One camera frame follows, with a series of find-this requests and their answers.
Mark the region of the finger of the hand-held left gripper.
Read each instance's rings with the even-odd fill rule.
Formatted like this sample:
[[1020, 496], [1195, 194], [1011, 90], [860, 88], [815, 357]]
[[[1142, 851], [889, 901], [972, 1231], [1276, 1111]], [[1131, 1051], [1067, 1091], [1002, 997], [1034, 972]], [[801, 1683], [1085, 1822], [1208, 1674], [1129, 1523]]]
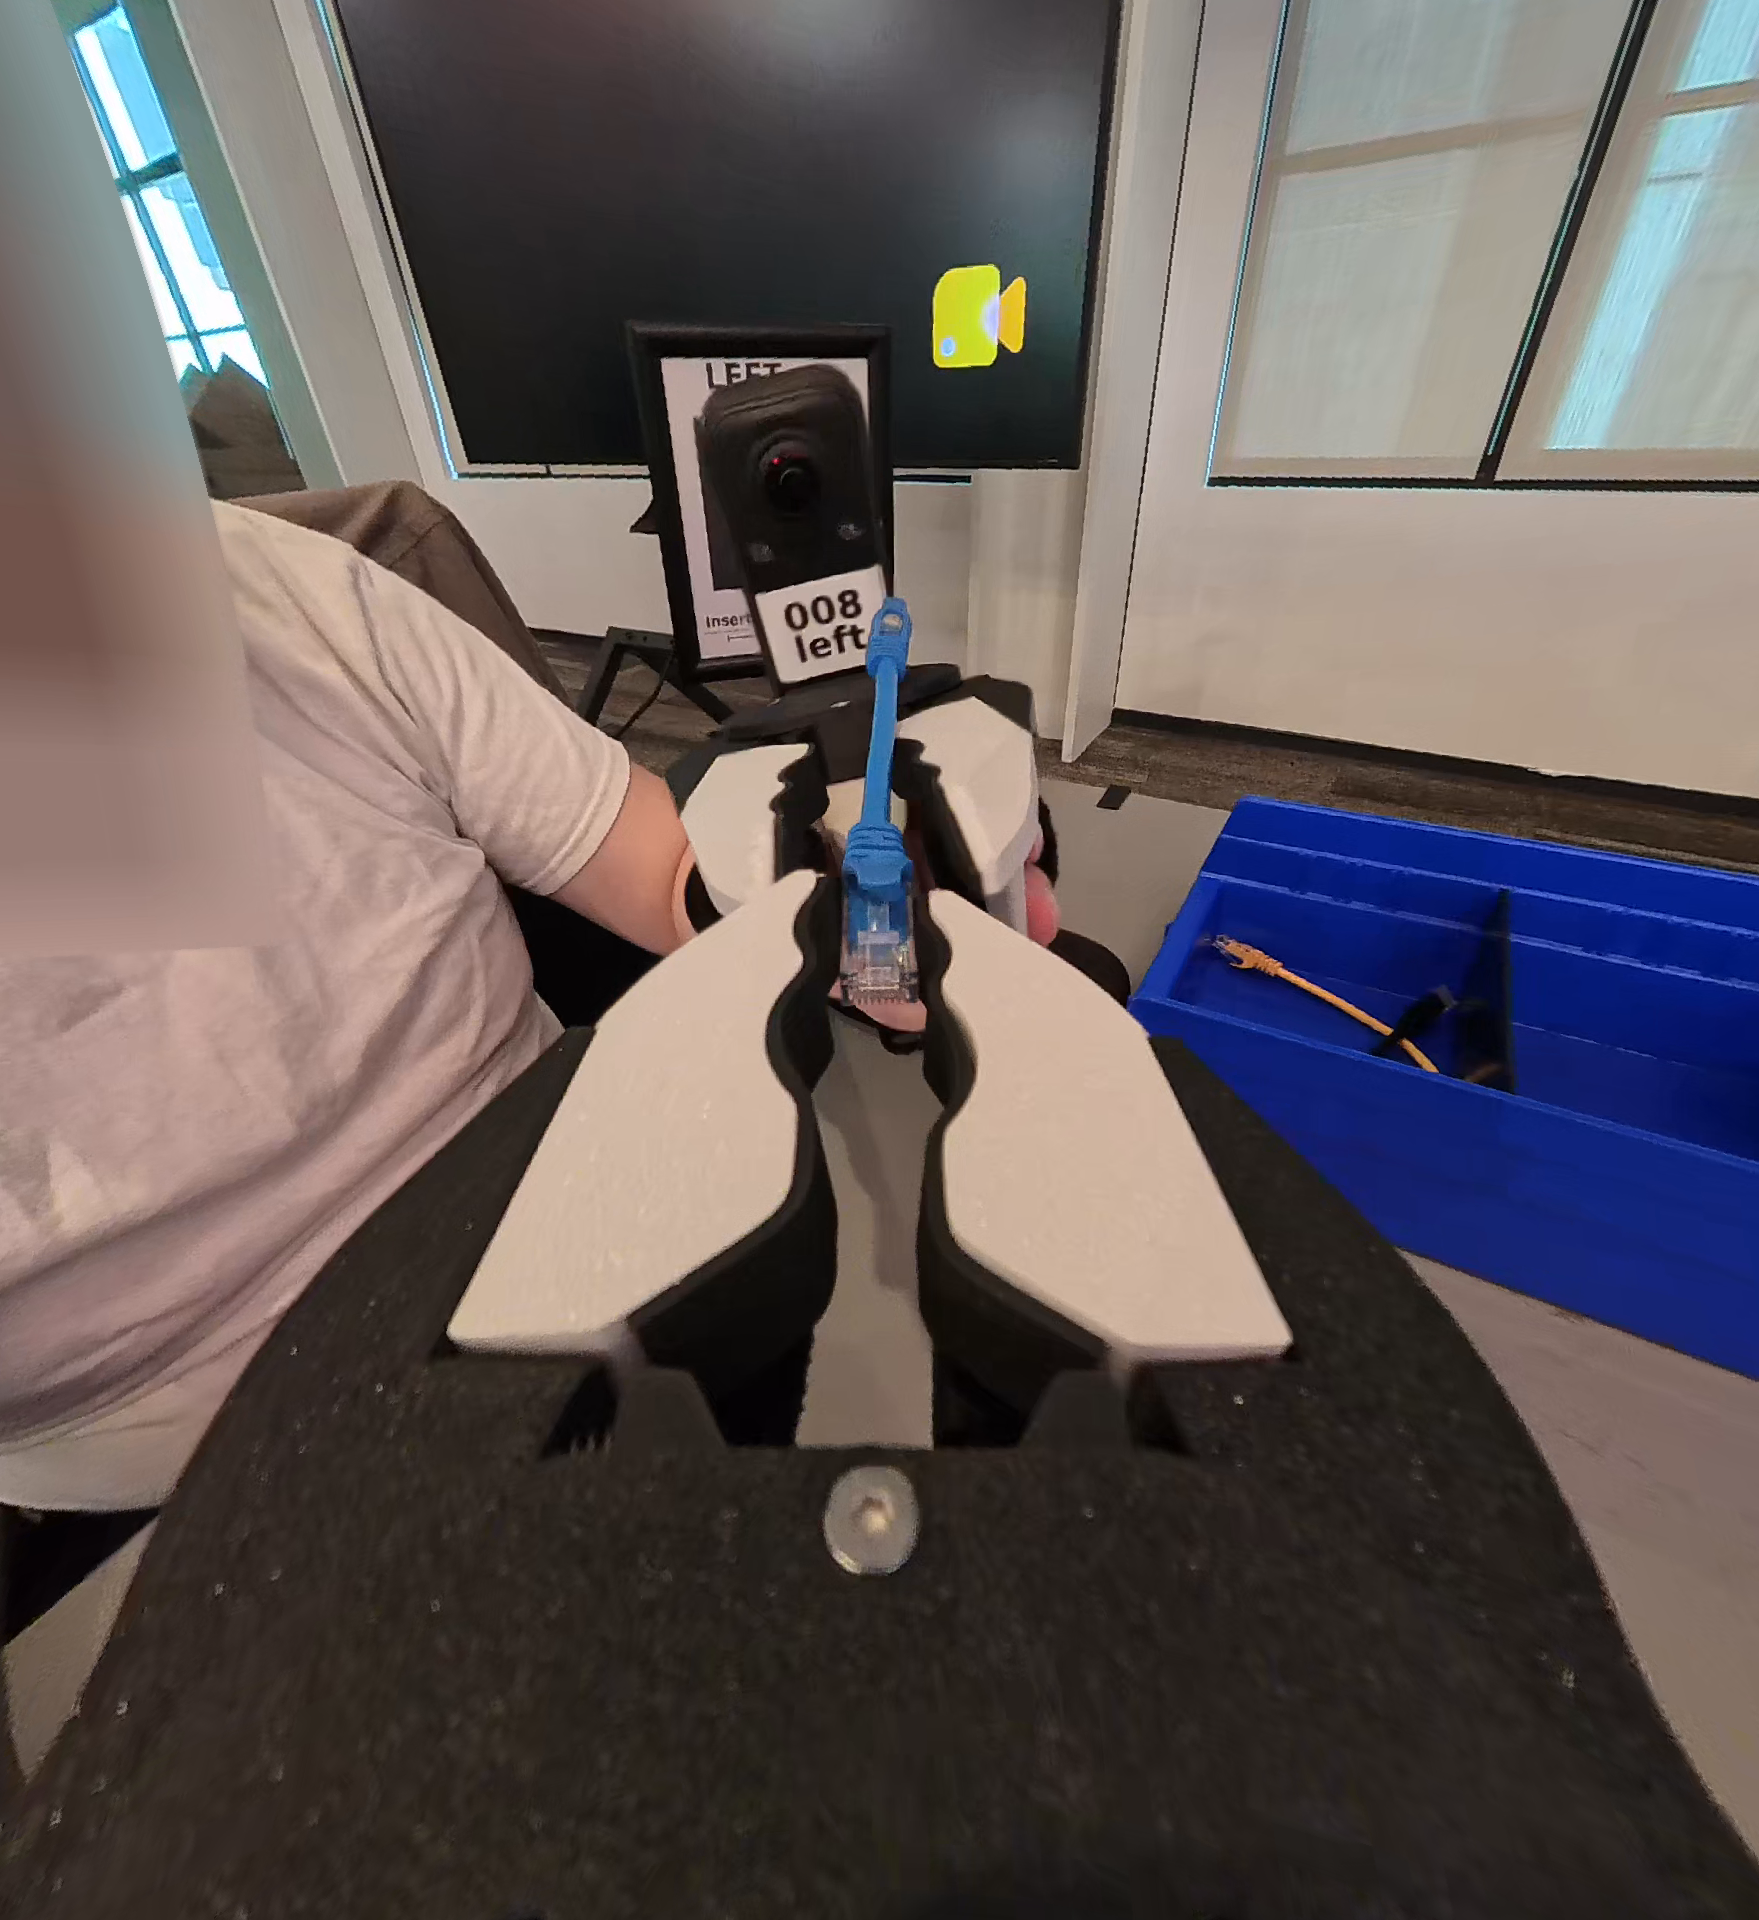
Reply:
[[716, 924], [797, 871], [828, 868], [818, 750], [801, 738], [707, 740], [681, 756], [681, 826], [694, 924]]
[[953, 697], [915, 712], [915, 820], [930, 885], [978, 907], [1024, 907], [1041, 846], [1031, 697]]

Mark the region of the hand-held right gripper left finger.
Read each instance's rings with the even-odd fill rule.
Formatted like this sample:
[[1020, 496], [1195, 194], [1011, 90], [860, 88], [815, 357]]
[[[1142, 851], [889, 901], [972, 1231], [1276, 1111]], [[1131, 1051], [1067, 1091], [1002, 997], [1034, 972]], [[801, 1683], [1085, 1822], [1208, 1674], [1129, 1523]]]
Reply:
[[815, 1103], [837, 958], [837, 884], [792, 872], [586, 1030], [456, 1351], [649, 1364], [727, 1399], [810, 1347], [837, 1279]]

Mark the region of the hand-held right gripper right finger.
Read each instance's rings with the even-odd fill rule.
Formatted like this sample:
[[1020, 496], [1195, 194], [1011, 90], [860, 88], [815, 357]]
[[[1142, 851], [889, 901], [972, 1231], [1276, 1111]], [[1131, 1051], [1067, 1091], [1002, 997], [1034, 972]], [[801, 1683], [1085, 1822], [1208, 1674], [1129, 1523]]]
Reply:
[[1067, 1373], [1287, 1355], [1181, 1101], [1191, 1053], [953, 892], [925, 901], [921, 985], [919, 1310], [962, 1394], [1023, 1426]]

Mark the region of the blue plastic bin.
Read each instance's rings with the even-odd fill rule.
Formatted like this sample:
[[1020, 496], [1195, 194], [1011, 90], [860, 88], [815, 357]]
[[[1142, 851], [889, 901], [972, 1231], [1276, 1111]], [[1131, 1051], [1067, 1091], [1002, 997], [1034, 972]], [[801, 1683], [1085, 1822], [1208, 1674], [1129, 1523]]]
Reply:
[[1399, 1248], [1759, 1381], [1759, 876], [1247, 799], [1131, 1015]]

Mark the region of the person's left hand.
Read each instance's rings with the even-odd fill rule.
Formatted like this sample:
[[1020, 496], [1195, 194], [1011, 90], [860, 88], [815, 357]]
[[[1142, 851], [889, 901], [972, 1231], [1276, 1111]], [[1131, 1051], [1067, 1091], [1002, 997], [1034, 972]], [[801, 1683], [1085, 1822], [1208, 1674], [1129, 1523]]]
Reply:
[[[1054, 853], [1047, 853], [1047, 846], [1048, 842], [1042, 831], [1034, 831], [1020, 866], [1020, 927], [1037, 947], [1060, 953], [1064, 949], [1056, 946], [1060, 927], [1054, 899], [1056, 857]], [[862, 1005], [852, 1011], [862, 1020], [896, 1036], [897, 1051], [909, 1051], [925, 1033], [928, 1009], [918, 997], [875, 1001], [871, 1006]]]

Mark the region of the framed black-white marker sign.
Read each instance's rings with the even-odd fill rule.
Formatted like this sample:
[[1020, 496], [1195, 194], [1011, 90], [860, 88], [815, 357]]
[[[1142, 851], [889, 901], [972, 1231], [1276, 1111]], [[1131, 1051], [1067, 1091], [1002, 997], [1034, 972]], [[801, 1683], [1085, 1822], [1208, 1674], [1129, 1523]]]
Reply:
[[674, 636], [777, 692], [865, 670], [893, 586], [892, 331], [630, 322]]

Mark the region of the brown chair back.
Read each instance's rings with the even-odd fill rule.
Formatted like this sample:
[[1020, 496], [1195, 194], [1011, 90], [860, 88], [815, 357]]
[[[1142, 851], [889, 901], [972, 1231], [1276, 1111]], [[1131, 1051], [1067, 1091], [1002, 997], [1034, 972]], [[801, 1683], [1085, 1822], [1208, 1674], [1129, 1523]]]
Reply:
[[562, 695], [535, 632], [454, 511], [414, 482], [239, 494], [233, 503], [352, 547], [493, 638], [546, 693]]

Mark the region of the large dark wall screen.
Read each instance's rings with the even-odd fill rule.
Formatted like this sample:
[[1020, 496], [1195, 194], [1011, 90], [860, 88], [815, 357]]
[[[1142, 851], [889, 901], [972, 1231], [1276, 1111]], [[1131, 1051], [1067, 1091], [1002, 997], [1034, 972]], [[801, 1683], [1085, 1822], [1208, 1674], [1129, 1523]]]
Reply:
[[1078, 468], [1119, 4], [330, 11], [462, 468], [640, 466], [632, 322], [886, 327], [897, 468]]

